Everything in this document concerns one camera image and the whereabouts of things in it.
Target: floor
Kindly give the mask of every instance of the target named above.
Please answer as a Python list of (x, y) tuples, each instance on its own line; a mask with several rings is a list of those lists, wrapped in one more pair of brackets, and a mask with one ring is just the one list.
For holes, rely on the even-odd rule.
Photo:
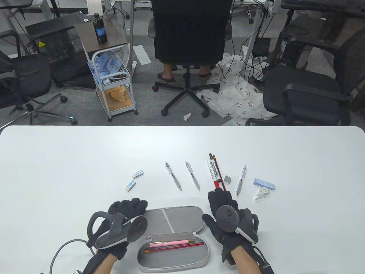
[[(42, 14), (28, 13), (25, 14), (25, 19), (20, 14), (17, 14), (16, 18), (23, 26), (34, 24), (43, 20)], [(61, 92), (63, 95), (68, 97), (68, 102), (62, 104), (60, 101), (50, 104), (45, 107), (46, 111), (53, 111), (60, 114), (66, 114), (74, 116), (78, 120), (79, 125), (222, 125), (229, 121), (230, 118), (222, 118), (215, 112), (211, 111), (208, 118), (203, 118), (201, 115), (202, 109), (189, 97), (184, 97), (178, 104), (172, 107), (169, 111), (169, 115), (162, 117), (160, 110), (172, 100), (176, 92), (165, 89), (160, 89), (158, 92), (153, 92), (151, 86), (157, 79), (156, 75), (162, 71), (163, 65), (156, 60), (154, 57), (154, 46), (153, 40), (147, 36), (147, 25), (149, 20), (152, 18), (152, 12), (150, 10), (138, 10), (135, 13), (135, 24), (134, 24), (134, 45), (143, 45), (152, 63), (147, 65), (141, 65), (138, 63), (136, 72), (133, 78), (133, 89), (138, 105), (139, 115), (135, 115), (133, 111), (124, 113), (113, 117), (112, 122), (107, 122), (106, 113), (95, 93), (94, 90), (75, 90), (70, 87), (57, 88), (52, 86), (51, 91), (39, 98), (38, 100), (46, 100), (51, 96)], [(284, 26), (286, 20), (286, 11), (280, 10), (277, 15), (273, 18), (270, 26), (265, 32), (264, 37), (271, 37), (271, 48), (275, 45), (280, 30)], [(270, 18), (264, 22), (264, 29), (269, 23)], [(17, 25), (16, 21), (13, 21), (17, 27), (19, 33), (23, 33), (21, 28)], [(6, 24), (0, 19), (0, 31), (4, 31)], [(233, 17), (233, 44), (234, 48), (240, 48), (241, 44), (250, 35), (251, 25), (248, 23), (246, 14), (241, 14)], [(14, 46), (0, 40), (0, 48), (6, 54), (16, 53)], [(230, 54), (233, 53), (233, 47), (231, 42), (226, 43), (225, 52)], [(318, 73), (326, 74), (334, 77), (334, 71), (327, 59), (323, 55), (322, 51), (314, 49), (309, 57), (309, 65), (307, 70), (315, 71)], [(183, 71), (176, 73), (177, 84), (182, 84), (182, 73)], [(192, 73), (192, 84), (202, 84), (197, 79), (197, 70), (193, 70)], [(0, 110), (0, 125), (3, 125), (17, 117), (21, 112), (16, 112), (9, 115), (12, 108), (6, 108)], [(186, 122), (183, 120), (183, 116), (187, 113), (191, 113), (191, 117)], [(352, 114), (352, 124), (361, 127), (365, 130), (365, 122), (362, 116)], [(22, 120), (18, 124), (26, 125), (27, 120)], [(68, 121), (62, 119), (49, 118), (49, 117), (38, 117), (36, 124), (40, 125), (68, 125)]]

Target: blue label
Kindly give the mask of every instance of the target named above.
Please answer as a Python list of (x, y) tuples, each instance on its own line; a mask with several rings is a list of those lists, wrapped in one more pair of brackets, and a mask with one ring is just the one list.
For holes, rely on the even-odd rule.
[(102, 28), (98, 28), (97, 30), (96, 30), (96, 32), (97, 32), (97, 35), (100, 37), (100, 36), (104, 36), (104, 35), (106, 35), (106, 31), (105, 31), (105, 28), (104, 27), (102, 27)]

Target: dark bottle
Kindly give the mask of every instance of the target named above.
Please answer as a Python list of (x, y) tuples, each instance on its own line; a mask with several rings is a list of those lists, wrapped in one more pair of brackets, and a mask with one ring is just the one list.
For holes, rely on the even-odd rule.
[(108, 41), (107, 32), (105, 31), (104, 21), (100, 18), (99, 13), (94, 14), (92, 21), (96, 33), (96, 38), (99, 44), (104, 44)]

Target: gray pencil case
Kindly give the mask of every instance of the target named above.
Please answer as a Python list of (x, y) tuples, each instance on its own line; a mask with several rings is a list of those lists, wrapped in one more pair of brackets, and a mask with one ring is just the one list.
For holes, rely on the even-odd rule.
[[(147, 241), (138, 251), (139, 268), (144, 273), (163, 273), (205, 266), (209, 260), (207, 242), (198, 234), (204, 222), (203, 211), (197, 206), (180, 206), (148, 210)], [(205, 245), (150, 252), (149, 243), (160, 241), (192, 240)]]

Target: wooden shelf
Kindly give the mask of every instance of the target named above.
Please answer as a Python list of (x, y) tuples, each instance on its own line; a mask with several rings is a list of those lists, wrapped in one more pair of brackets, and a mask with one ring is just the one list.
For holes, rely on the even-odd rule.
[[(110, 95), (107, 95), (106, 94), (106, 91), (105, 91), (105, 96), (107, 98), (107, 103), (108, 103), (109, 111), (110, 112), (117, 111), (117, 110), (121, 110), (121, 109), (124, 109), (126, 107), (133, 106), (133, 102), (132, 102), (132, 100), (131, 100), (131, 98), (129, 97), (129, 94), (128, 94), (128, 89), (127, 89), (126, 86), (124, 86), (124, 87), (127, 90), (125, 92), (125, 94), (124, 94), (124, 96), (126, 97), (126, 101), (125, 102), (119, 102), (119, 101), (113, 99)], [(107, 108), (105, 106), (104, 97), (103, 97), (102, 92), (98, 88), (97, 88), (97, 92), (99, 94), (101, 103), (103, 104), (103, 107), (104, 107), (105, 111), (107, 111)]]

